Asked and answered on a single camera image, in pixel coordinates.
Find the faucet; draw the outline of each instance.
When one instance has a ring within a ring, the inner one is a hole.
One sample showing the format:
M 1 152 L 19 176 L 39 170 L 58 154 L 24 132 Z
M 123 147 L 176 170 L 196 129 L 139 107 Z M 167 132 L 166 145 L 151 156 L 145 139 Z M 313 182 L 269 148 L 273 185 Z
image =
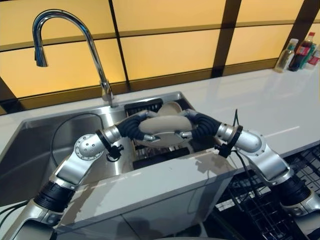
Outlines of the faucet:
M 92 38 L 92 35 L 86 25 L 75 15 L 60 9 L 48 9 L 41 12 L 33 22 L 32 26 L 32 35 L 33 35 L 33 42 L 34 42 L 34 60 L 36 61 L 36 65 L 39 67 L 47 67 L 47 60 L 44 52 L 44 46 L 41 37 L 41 29 L 43 24 L 52 18 L 62 18 L 69 20 L 70 22 L 74 23 L 84 34 L 85 39 L 89 45 L 91 55 L 93 57 L 94 65 L 96 70 L 98 71 L 100 77 L 100 85 L 102 87 L 102 99 L 109 103 L 109 105 L 113 106 L 113 93 L 111 91 L 110 84 L 105 76 L 103 67 L 100 62 L 100 58 L 96 49 L 95 42 Z

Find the plastic bottle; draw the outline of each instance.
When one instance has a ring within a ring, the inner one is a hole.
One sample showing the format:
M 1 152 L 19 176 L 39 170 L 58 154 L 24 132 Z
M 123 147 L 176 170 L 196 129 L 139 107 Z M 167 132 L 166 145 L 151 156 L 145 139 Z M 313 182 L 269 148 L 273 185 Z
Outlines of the plastic bottle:
M 309 32 L 308 37 L 301 43 L 298 49 L 295 52 L 295 56 L 292 59 L 292 62 L 289 65 L 290 71 L 297 71 L 302 63 L 303 59 L 307 56 L 311 46 L 315 33 Z
M 278 61 L 275 64 L 274 70 L 278 73 L 283 73 L 286 69 L 288 69 L 288 66 L 292 60 L 292 58 L 295 56 L 295 48 L 298 43 L 298 39 L 291 38 L 288 46 L 285 50 L 283 50 L 278 58 Z
M 309 60 L 309 58 L 311 58 L 311 56 L 314 53 L 314 51 L 316 50 L 316 48 L 317 48 L 317 45 L 315 43 L 312 43 L 308 54 L 305 56 L 305 58 L 302 60 L 302 62 L 300 64 L 300 69 L 305 68 L 307 61 Z
M 306 69 L 314 69 L 317 63 L 320 61 L 320 45 L 316 48 L 308 62 L 305 64 Z

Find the white countertop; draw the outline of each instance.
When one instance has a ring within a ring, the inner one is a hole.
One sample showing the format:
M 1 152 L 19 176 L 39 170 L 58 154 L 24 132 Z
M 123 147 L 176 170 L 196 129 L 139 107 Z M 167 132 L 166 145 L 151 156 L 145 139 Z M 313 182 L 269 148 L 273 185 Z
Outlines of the white countertop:
M 235 109 L 244 129 L 262 133 L 279 154 L 317 142 L 320 128 L 319 71 L 276 73 L 271 69 L 160 87 L 115 96 L 116 101 L 181 91 L 200 113 L 232 124 Z M 0 153 L 28 118 L 103 105 L 101 98 L 0 116 Z
M 262 133 L 272 149 L 285 155 L 319 141 L 320 75 L 318 70 L 300 70 L 283 74 L 270 69 L 260 70 L 121 94 L 116 96 L 116 100 L 122 102 L 181 91 L 198 112 L 228 124 L 232 124 L 235 109 L 238 109 L 239 123 L 244 126 L 244 129 Z M 103 101 L 96 98 L 0 116 L 0 152 L 24 119 L 102 104 Z M 73 215 L 70 219 L 78 221 L 93 216 L 99 217 L 102 213 L 110 213 L 104 215 L 104 218 L 113 217 L 112 213 L 119 208 L 139 204 L 142 201 L 144 203 L 154 201 L 156 196 L 161 194 L 164 196 L 165 193 L 177 194 L 183 186 L 194 188 L 215 181 L 215 176 L 228 171 L 229 165 L 225 167 L 223 170 L 215 168 L 209 169 L 211 171 L 208 172 L 203 171 L 199 160 L 190 156 L 102 180 L 95 185 L 85 186 L 77 192 L 74 199 L 81 197 L 85 188 L 92 189 L 88 191 L 90 197 L 83 196 L 85 199 L 84 203 L 82 202 L 81 212 L 75 212 L 76 216 Z M 160 180 L 164 178 L 167 181 L 173 180 L 174 183 L 172 181 L 168 184 L 161 183 Z M 156 187 L 137 187 L 139 183 L 145 182 L 150 182 Z

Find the soda bottle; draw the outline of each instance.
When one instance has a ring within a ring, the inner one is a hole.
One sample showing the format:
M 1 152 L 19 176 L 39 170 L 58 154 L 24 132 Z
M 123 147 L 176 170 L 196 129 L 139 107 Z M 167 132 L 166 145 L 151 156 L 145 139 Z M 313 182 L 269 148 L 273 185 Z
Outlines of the soda bottle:
M 295 52 L 295 56 L 293 57 L 292 62 L 289 65 L 290 71 L 295 72 L 300 68 L 300 64 L 310 51 L 314 35 L 314 32 L 309 32 L 308 37 L 300 44 Z
M 312 56 L 309 58 L 305 65 L 306 69 L 314 69 L 317 63 L 320 61 L 320 45 L 316 48 Z
M 276 62 L 274 66 L 274 70 L 278 73 L 283 73 L 291 63 L 291 60 L 295 56 L 295 48 L 298 43 L 298 39 L 291 38 L 288 46 L 285 50 L 283 50 L 278 58 L 278 61 Z

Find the kitchen sink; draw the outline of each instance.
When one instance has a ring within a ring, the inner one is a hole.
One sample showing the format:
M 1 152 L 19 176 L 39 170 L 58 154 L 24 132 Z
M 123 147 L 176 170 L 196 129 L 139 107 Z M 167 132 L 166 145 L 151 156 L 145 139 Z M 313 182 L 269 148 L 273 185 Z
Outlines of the kitchen sink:
M 92 107 L 24 120 L 0 155 L 0 190 L 2 192 L 0 206 L 33 198 L 56 169 L 55 161 L 60 164 L 64 158 L 68 157 L 79 137 L 101 129 L 101 120 L 105 128 L 112 126 L 127 117 L 128 109 L 126 106 L 141 105 L 159 99 L 163 103 L 180 101 L 180 105 L 183 105 L 184 109 L 192 108 L 181 92 L 173 92 L 120 102 L 117 107 Z M 135 167 L 133 163 L 136 161 L 140 164 L 136 164 L 135 168 L 159 162 L 159 159 L 149 161 L 150 156 L 141 154 L 141 152 L 144 152 L 143 149 L 137 147 L 134 141 L 127 137 L 114 144 L 124 147 L 120 159 L 117 162 L 109 162 L 106 153 L 104 153 L 102 157 L 95 161 L 83 184 L 133 171 Z M 169 149 L 165 152 L 168 155 L 168 152 L 170 154 L 171 151 L 175 150 Z M 179 151 L 183 155 L 191 153 L 191 151 L 181 149 Z

